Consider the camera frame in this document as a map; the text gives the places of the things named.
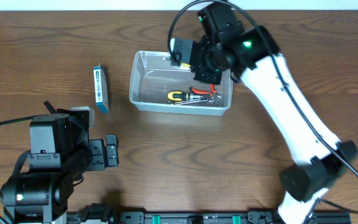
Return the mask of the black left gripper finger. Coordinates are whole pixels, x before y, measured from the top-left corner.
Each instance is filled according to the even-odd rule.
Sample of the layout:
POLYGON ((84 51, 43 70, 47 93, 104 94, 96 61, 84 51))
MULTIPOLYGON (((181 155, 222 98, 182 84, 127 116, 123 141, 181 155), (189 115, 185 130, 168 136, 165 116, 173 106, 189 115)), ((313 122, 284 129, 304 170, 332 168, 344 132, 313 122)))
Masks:
POLYGON ((119 164, 118 145, 119 141, 116 135, 110 134, 106 136, 106 157, 108 167, 116 167, 119 164))
POLYGON ((94 109, 89 106, 72 107, 72 111, 88 111, 89 112, 89 128, 94 128, 94 109))

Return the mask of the red handled pliers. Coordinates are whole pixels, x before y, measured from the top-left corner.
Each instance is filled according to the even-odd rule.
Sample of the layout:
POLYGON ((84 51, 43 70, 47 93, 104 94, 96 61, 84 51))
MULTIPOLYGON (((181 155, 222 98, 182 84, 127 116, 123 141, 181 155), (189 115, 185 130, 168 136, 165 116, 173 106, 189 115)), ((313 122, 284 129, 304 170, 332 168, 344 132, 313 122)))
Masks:
POLYGON ((211 98, 214 98, 215 100, 221 99, 220 94, 215 90, 214 85, 210 84, 209 85, 209 90, 198 90, 194 87, 189 87, 189 90, 197 95, 206 95, 206 96, 210 96, 211 98))

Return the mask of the thin metal wrench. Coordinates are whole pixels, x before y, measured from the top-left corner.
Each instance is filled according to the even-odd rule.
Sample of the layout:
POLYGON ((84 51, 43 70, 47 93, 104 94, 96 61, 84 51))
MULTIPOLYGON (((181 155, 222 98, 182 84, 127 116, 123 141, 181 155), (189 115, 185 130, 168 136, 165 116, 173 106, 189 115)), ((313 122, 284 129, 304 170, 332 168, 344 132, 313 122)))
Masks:
POLYGON ((202 97, 198 99, 185 100, 185 101, 169 101, 168 103, 170 105, 191 105, 191 104, 197 104, 202 102, 212 103, 214 101, 216 101, 215 97, 202 97))

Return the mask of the yellow black stubby screwdriver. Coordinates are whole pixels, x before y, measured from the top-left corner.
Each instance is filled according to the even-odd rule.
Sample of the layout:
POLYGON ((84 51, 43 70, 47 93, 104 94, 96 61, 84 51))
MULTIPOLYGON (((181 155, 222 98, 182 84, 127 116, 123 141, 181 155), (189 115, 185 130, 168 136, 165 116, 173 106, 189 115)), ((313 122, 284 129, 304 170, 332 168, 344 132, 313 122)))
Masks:
POLYGON ((203 95, 197 95, 192 92, 185 91, 171 91, 167 95, 168 99, 174 103, 179 103, 183 101, 192 101, 192 100, 200 100, 204 98, 203 95))

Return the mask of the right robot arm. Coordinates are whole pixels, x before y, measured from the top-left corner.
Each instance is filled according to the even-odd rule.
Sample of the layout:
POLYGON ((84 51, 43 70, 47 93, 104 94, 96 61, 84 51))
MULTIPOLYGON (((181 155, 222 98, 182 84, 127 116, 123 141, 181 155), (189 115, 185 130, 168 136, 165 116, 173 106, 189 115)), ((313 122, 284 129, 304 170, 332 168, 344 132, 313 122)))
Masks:
POLYGON ((352 169, 358 149, 342 142, 319 118, 295 83, 280 47, 263 26, 245 30, 225 22, 205 26, 182 60, 203 83, 219 83, 230 70, 261 102, 281 132, 293 164, 281 171, 285 189, 277 223, 304 223, 338 178, 352 169))

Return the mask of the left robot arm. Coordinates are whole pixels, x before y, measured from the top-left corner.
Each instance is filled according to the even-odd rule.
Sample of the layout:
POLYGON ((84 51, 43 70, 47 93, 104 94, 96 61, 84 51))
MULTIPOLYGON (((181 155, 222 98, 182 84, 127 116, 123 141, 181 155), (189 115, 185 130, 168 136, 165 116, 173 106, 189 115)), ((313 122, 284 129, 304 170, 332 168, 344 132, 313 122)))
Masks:
POLYGON ((83 174, 119 163, 116 135, 90 139, 92 108, 45 106, 48 114, 33 117, 29 126, 30 151, 18 158, 0 190, 8 223, 66 223, 68 199, 83 174))

